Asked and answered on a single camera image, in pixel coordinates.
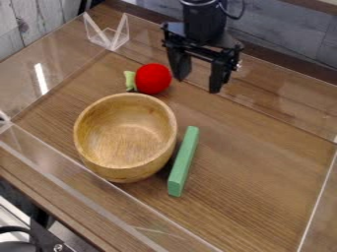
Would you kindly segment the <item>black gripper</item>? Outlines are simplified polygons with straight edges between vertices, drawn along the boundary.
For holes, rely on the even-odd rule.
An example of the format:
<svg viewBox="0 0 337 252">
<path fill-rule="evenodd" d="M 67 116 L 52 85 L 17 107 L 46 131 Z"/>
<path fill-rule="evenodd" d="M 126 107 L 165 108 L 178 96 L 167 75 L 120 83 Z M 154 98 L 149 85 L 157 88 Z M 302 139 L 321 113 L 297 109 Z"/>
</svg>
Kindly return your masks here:
<svg viewBox="0 0 337 252">
<path fill-rule="evenodd" d="M 174 78 L 182 82 L 191 73 L 193 57 L 210 64 L 210 93 L 218 94 L 227 83 L 231 71 L 238 69 L 239 54 L 245 45 L 225 31 L 209 41 L 187 37 L 185 24 L 167 22 L 162 25 L 163 40 Z"/>
</svg>

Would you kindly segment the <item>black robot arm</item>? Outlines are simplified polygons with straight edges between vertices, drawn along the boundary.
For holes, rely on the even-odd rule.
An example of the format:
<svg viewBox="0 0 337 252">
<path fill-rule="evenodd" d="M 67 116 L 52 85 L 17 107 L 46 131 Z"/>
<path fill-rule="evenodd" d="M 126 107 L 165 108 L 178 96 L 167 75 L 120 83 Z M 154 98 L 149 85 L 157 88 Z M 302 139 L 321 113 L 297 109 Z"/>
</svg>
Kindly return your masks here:
<svg viewBox="0 0 337 252">
<path fill-rule="evenodd" d="M 162 24 L 163 40 L 174 78 L 182 82 L 193 71 L 193 58 L 210 63 L 210 93 L 218 94 L 239 67 L 239 53 L 245 45 L 226 31 L 226 19 L 239 20 L 246 2 L 237 16 L 227 12 L 227 0 L 179 0 L 182 22 Z"/>
</svg>

